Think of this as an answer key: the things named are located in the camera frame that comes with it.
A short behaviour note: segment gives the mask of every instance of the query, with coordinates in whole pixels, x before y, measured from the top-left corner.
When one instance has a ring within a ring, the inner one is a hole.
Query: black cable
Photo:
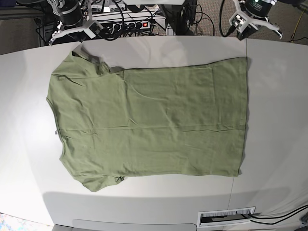
[[[151,31],[152,22],[153,22],[153,14],[152,14],[152,12],[151,12],[148,8],[145,7],[145,9],[146,9],[146,10],[150,13],[150,15],[151,15],[151,21],[150,21],[150,31]]]
[[[173,13],[167,10],[167,8],[164,5],[162,5],[162,7],[164,8],[164,10],[166,10],[168,13],[170,13],[173,16]]]
[[[187,9],[189,11],[189,20],[190,20],[190,23],[193,24],[194,22],[194,18],[193,18],[193,9],[192,9],[192,6],[190,4],[187,4]]]
[[[106,38],[107,41],[116,40],[118,37],[120,37],[123,34],[123,31],[124,31],[124,15],[123,15],[123,12],[122,12],[121,8],[119,7],[118,3],[116,2],[116,0],[111,0],[111,1],[117,6],[117,8],[120,11],[120,14],[121,14],[121,17],[122,17],[122,26],[121,26],[120,31],[118,32],[118,35],[114,38]]]
[[[101,11],[99,13],[104,13],[105,2],[106,2],[106,0],[103,0],[102,9],[101,9]]]
[[[295,33],[293,33],[290,37],[291,42],[292,42],[292,39],[294,39],[294,36],[295,36]]]
[[[43,9],[38,9],[38,8],[35,8],[35,7],[32,7],[32,6],[28,6],[28,5],[24,5],[24,4],[21,4],[21,3],[18,3],[18,2],[16,4],[19,5],[19,6],[25,6],[25,7],[28,7],[28,8],[31,8],[31,9],[34,9],[34,10],[46,13]]]
[[[200,11],[201,11],[201,18],[199,19],[199,21],[194,22],[193,24],[198,24],[198,23],[200,23],[201,20],[202,20],[202,18],[203,18],[203,9],[202,9],[201,5],[199,5],[199,6],[200,6]]]
[[[232,34],[234,31],[235,31],[235,26],[231,26],[227,32],[227,34],[223,34],[222,32],[222,28],[221,28],[221,16],[222,16],[222,9],[223,9],[223,5],[225,3],[225,0],[222,0],[221,1],[221,5],[220,5],[220,10],[219,10],[219,18],[218,18],[218,26],[219,26],[219,31],[220,31],[220,34],[221,36],[223,37],[228,37],[230,34]]]
[[[254,221],[254,220],[251,220],[251,222],[256,223],[256,224],[262,224],[262,225],[276,225],[276,224],[278,224],[278,223],[280,223],[280,222],[283,222],[284,220],[287,220],[287,219],[293,217],[294,215],[296,215],[296,214],[298,214],[298,213],[304,211],[304,210],[307,209],[307,208],[308,208],[308,207],[305,207],[305,208],[303,208],[303,209],[297,211],[296,213],[294,213],[294,214],[292,214],[292,215],[290,215],[290,216],[288,216],[288,217],[286,217],[286,218],[284,218],[284,219],[281,219],[281,220],[279,220],[279,221],[276,221],[276,222],[274,222],[274,223],[265,223],[265,222],[259,222],[259,221]]]
[[[189,28],[191,28],[191,24],[190,24],[190,23],[188,24],[188,28],[187,28],[187,30],[186,30],[185,33],[184,33],[185,35],[186,35],[187,32],[189,31]]]
[[[302,37],[300,39],[291,39],[290,41],[287,41],[287,42],[292,42],[292,41],[300,41],[302,39],[308,39],[307,37]]]
[[[144,19],[144,21],[148,20],[149,18],[153,18],[154,15],[156,15],[157,13],[160,12],[160,9],[158,9],[157,11],[155,11],[151,16],[147,17],[146,19]]]
[[[189,6],[190,6],[190,8],[191,8],[191,11],[193,10],[192,7],[195,7],[194,10],[197,11],[197,7],[200,6],[200,10],[201,10],[201,12],[203,12],[202,7],[201,7],[201,4],[197,4],[197,5],[190,5],[190,4],[189,4]]]
[[[75,39],[73,36],[71,36],[70,34],[67,34],[67,36],[71,37],[73,40],[75,40],[76,42],[80,42],[77,39]]]
[[[212,23],[212,27],[213,27],[213,36],[215,36],[215,26],[214,26],[214,23],[212,21],[212,19],[210,18],[210,16],[208,16],[206,13],[203,13],[203,12],[196,12],[196,13],[200,13],[201,15],[204,14],[206,17],[208,17],[208,19],[211,21]]]
[[[86,0],[82,0],[81,6],[83,6],[83,4],[85,4],[85,1],[86,1]]]
[[[43,40],[43,42],[44,42],[44,45],[46,46],[47,45],[47,43],[46,43],[46,41],[45,41],[45,39],[43,38],[43,36],[40,34],[40,32],[38,32],[38,30],[40,30],[42,27],[38,27],[38,28],[36,28],[35,29],[35,32],[40,36],[40,38]]]
[[[286,216],[288,216],[288,215],[290,215],[290,214],[292,214],[292,213],[294,213],[294,212],[296,212],[296,211],[298,211],[298,210],[300,210],[300,209],[302,209],[302,208],[305,208],[305,209],[306,209],[306,208],[308,208],[308,205],[301,206],[300,208],[297,208],[297,209],[295,209],[295,210],[293,210],[293,211],[291,211],[291,212],[289,212],[289,213],[287,213],[287,214],[285,214],[285,215],[279,216],[279,217],[258,218],[258,217],[255,217],[255,216],[251,215],[251,214],[248,214],[248,216],[250,216],[250,217],[252,217],[252,218],[255,218],[255,219],[263,219],[263,220],[268,220],[268,219],[279,219],[279,218],[286,217]]]
[[[193,23],[193,21],[191,21],[192,19],[192,9],[190,7],[189,4],[186,4],[185,6],[183,6],[182,8],[183,10],[183,20],[184,22],[189,22],[189,25]]]
[[[135,19],[133,19],[133,17],[132,16],[130,16],[130,14],[129,13],[127,13],[127,15],[134,21],[134,23],[136,23],[136,21],[135,21]]]

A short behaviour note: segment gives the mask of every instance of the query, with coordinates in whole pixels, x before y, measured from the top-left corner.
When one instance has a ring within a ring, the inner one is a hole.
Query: t-shirt
[[[61,162],[95,192],[124,177],[238,175],[246,129],[246,58],[111,73],[72,52],[47,101]]]

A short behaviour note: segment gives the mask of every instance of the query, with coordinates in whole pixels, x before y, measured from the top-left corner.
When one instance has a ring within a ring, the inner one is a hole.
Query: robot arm
[[[236,12],[230,18],[229,23],[231,29],[233,29],[231,30],[232,32],[237,30],[237,38],[239,40],[247,38],[263,26],[274,31],[280,39],[282,38],[279,26],[273,25],[268,20],[268,13],[271,7],[277,3],[277,0],[233,0],[233,2]]]
[[[103,29],[100,23],[92,20],[90,0],[83,1],[88,5],[89,19],[83,16],[82,6],[78,0],[47,0],[47,2],[52,6],[53,13],[60,19],[59,30],[53,33],[49,45],[58,38],[76,32],[85,32],[92,39]]]

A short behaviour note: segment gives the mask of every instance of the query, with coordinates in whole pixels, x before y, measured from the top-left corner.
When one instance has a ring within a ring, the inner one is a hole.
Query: white table
[[[78,45],[0,56],[0,212],[51,224],[49,212],[55,224],[66,226],[77,224],[75,219],[177,224],[196,223],[199,211],[256,206],[266,215],[308,200],[307,46],[171,36],[83,43],[88,53],[123,68],[249,58],[248,130],[239,177],[134,177],[95,193],[73,180],[59,161],[62,144],[46,102],[51,72]],[[301,215],[282,226],[298,226]],[[256,228],[265,226],[225,227]]]

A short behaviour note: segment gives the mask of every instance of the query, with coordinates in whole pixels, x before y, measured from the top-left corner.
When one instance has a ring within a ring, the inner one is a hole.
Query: cable
[[[203,13],[203,12],[196,12],[196,13],[200,13],[201,15],[204,14],[205,16],[208,17],[208,19],[211,21],[212,26],[213,26],[213,36],[215,36],[215,26],[214,26],[214,23],[213,23],[212,19],[210,18],[210,16],[208,16],[206,13]]]
[[[218,26],[219,26],[219,31],[220,31],[220,34],[221,36],[223,37],[228,37],[230,34],[232,34],[234,31],[235,31],[235,26],[231,26],[227,32],[227,34],[223,34],[222,32],[222,28],[221,28],[221,16],[222,16],[222,9],[223,9],[223,5],[225,3],[225,0],[222,0],[221,1],[221,6],[220,6],[220,10],[219,10],[219,18],[218,18]]]
[[[146,8],[145,7],[145,9],[150,13],[150,15],[151,15],[151,21],[150,21],[150,31],[151,31],[151,27],[152,27],[152,22],[153,22],[153,14],[152,14],[152,12],[148,9],[148,8]]]
[[[198,29],[198,26],[199,26],[199,24],[197,23],[196,24],[196,27],[195,27],[195,30],[194,30],[194,34],[196,35],[196,36],[198,36],[198,31],[197,31],[197,29]]]
[[[169,10],[167,10],[167,8],[164,5],[162,5],[162,7],[164,8],[164,10],[166,10],[169,14],[171,14],[173,16],[173,13],[170,12]]]
[[[40,34],[40,32],[38,32],[38,30],[40,30],[41,29],[41,27],[38,27],[38,28],[36,28],[35,29],[35,32],[40,36],[40,38],[43,40],[43,42],[44,42],[44,45],[46,46],[46,40],[43,38],[43,36]]]
[[[118,32],[118,35],[114,38],[105,38],[105,40],[107,40],[107,41],[116,40],[118,37],[120,37],[123,34],[123,31],[124,31],[124,15],[123,15],[123,12],[122,12],[121,8],[119,7],[119,4],[116,2],[116,0],[111,0],[111,1],[117,6],[117,8],[120,11],[120,14],[121,14],[121,17],[122,17],[122,26],[121,26],[120,31]]]
[[[193,7],[194,7],[194,11],[197,11],[197,7],[198,7],[198,6],[200,6],[200,10],[201,10],[201,12],[203,12],[202,7],[201,7],[200,4],[197,4],[197,5],[190,5],[190,4],[189,4],[189,6],[190,6],[190,9],[191,9],[191,12],[192,12],[192,13],[193,13]]]
[[[308,208],[308,205],[301,206],[300,208],[297,208],[297,209],[295,209],[295,210],[289,212],[288,214],[285,214],[285,215],[282,215],[282,216],[279,216],[279,217],[258,218],[258,217],[255,217],[255,216],[251,215],[251,214],[248,214],[248,216],[250,216],[250,217],[252,217],[252,218],[255,218],[255,219],[263,219],[263,220],[268,220],[268,219],[279,219],[279,218],[286,217],[286,216],[288,216],[288,215],[290,215],[290,214],[292,214],[292,213],[294,213],[294,212],[296,212],[296,211],[298,211],[298,210],[300,210],[300,209],[302,209],[302,208],[305,208],[305,209],[306,209],[306,208]]]
[[[279,220],[279,221],[276,221],[276,222],[274,222],[274,223],[259,222],[259,221],[254,221],[254,220],[251,220],[251,222],[257,223],[257,224],[262,224],[262,225],[276,225],[276,224],[278,224],[278,223],[280,223],[280,222],[283,222],[284,220],[287,220],[287,219],[293,217],[294,215],[296,215],[296,214],[298,214],[298,213],[304,211],[304,210],[307,209],[307,208],[308,208],[308,207],[305,207],[305,208],[303,208],[303,209],[297,211],[296,213],[294,213],[294,214],[292,214],[292,215],[290,215],[290,216],[288,216],[288,217],[286,217],[286,218],[284,218],[284,219],[281,219],[281,220]]]
[[[287,42],[300,41],[300,40],[302,40],[302,39],[308,39],[308,38],[307,38],[307,37],[302,37],[302,38],[300,38],[300,39],[292,39],[292,40],[287,41]]]
[[[162,28],[163,30],[165,30],[166,28],[164,28],[162,25],[160,25],[158,22],[156,22],[157,25],[160,26],[160,28]]]
[[[67,34],[69,37],[71,37],[73,40],[75,40],[76,42],[79,42],[77,39],[75,39],[73,36],[71,36],[70,34]]]
[[[157,28],[157,30],[158,30],[157,34],[159,35],[159,27],[158,27],[158,26],[156,26],[155,24],[153,24],[153,28],[152,28],[151,33],[153,33],[154,27],[156,27],[156,28]]]
[[[293,32],[293,34],[291,35],[291,40],[293,40],[294,37],[295,37],[295,33],[296,33],[296,30],[297,30],[297,27],[298,27],[298,25],[299,25],[300,20],[301,20],[302,17],[303,17],[303,14],[304,14],[305,10],[306,10],[306,7],[303,9],[303,12],[301,13],[301,15],[300,15],[300,17],[299,17],[299,19],[298,19],[298,21],[297,21],[297,24],[296,24],[296,27],[295,27],[295,29],[294,29],[294,32]]]
[[[188,24],[188,28],[187,28],[187,30],[185,31],[184,35],[187,34],[187,32],[189,31],[189,28],[191,28],[191,24],[190,24],[190,23]]]
[[[44,11],[42,7],[41,7],[41,9],[38,9],[38,8],[35,8],[35,7],[32,7],[32,6],[28,6],[28,5],[24,5],[24,4],[21,4],[21,3],[18,3],[18,2],[17,2],[16,4],[19,5],[19,6],[25,6],[25,7],[28,7],[28,8],[37,10],[37,11],[41,11],[41,12],[43,12],[44,14],[47,14],[47,15],[52,15],[52,16],[54,16],[52,13],[49,13],[49,12]]]
[[[134,23],[136,24],[136,21],[135,21],[135,19],[133,19],[132,18],[132,16],[130,16],[130,14],[129,13],[127,13],[127,15],[134,21]]]
[[[200,6],[200,11],[201,11],[201,18],[199,19],[198,22],[194,22],[193,24],[198,24],[199,22],[201,22],[202,18],[203,18],[203,10],[200,4],[198,4],[197,6]]]
[[[80,6],[83,6],[83,4],[85,4],[85,1],[86,1],[86,0],[82,0],[82,3],[81,3]]]
[[[104,13],[105,2],[106,2],[106,0],[103,1],[102,9],[101,9],[100,13]]]

